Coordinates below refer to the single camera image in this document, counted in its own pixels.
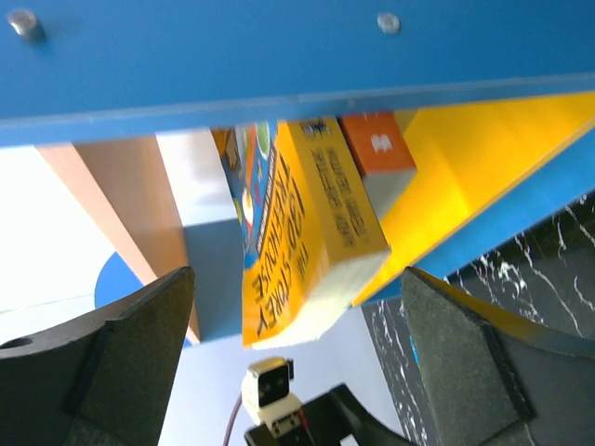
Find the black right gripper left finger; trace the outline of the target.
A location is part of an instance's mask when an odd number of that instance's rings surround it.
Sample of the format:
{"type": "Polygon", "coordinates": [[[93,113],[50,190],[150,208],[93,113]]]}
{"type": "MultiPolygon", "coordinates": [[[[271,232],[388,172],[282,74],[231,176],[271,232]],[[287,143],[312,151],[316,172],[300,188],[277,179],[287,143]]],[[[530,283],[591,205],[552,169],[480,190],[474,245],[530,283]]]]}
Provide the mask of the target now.
{"type": "Polygon", "coordinates": [[[175,269],[137,292],[1,346],[4,445],[155,445],[194,296],[175,269]]]}

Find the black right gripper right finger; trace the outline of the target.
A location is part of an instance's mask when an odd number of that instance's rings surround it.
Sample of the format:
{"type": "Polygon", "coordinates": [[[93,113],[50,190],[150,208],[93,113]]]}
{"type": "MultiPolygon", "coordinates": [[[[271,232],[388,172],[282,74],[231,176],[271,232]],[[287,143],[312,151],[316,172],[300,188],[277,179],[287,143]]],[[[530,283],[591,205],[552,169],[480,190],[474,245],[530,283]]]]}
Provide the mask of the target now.
{"type": "Polygon", "coordinates": [[[441,444],[593,444],[593,340],[422,269],[405,269],[402,301],[441,444]]]}

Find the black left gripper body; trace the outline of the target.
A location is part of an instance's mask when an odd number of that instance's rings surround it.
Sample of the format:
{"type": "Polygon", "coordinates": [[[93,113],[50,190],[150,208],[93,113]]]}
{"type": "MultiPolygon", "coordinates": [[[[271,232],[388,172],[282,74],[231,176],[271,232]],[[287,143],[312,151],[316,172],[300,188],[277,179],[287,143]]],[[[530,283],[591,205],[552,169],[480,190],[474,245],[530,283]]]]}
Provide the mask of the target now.
{"type": "Polygon", "coordinates": [[[347,438],[369,446],[412,443],[378,421],[344,384],[305,403],[288,394],[260,410],[244,433],[247,445],[339,445],[347,438]]]}

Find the yellow 130-storey treehouse book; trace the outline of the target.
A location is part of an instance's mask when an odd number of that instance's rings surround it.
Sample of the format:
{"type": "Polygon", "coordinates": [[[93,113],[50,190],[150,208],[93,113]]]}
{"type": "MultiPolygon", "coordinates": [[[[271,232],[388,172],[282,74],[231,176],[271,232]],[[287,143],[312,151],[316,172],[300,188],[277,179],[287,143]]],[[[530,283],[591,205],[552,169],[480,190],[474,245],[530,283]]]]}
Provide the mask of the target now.
{"type": "Polygon", "coordinates": [[[243,235],[246,348],[320,338],[389,256],[334,118],[212,133],[243,235]]]}

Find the orange treehouse book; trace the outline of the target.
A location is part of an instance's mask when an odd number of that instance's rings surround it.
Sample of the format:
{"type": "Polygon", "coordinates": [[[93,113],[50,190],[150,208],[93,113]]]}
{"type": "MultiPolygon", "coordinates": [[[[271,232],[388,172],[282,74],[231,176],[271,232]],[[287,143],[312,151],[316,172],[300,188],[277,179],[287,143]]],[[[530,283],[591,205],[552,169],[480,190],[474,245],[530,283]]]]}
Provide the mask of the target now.
{"type": "Polygon", "coordinates": [[[347,115],[338,119],[365,191],[383,218],[403,195],[417,166],[392,111],[347,115]]]}

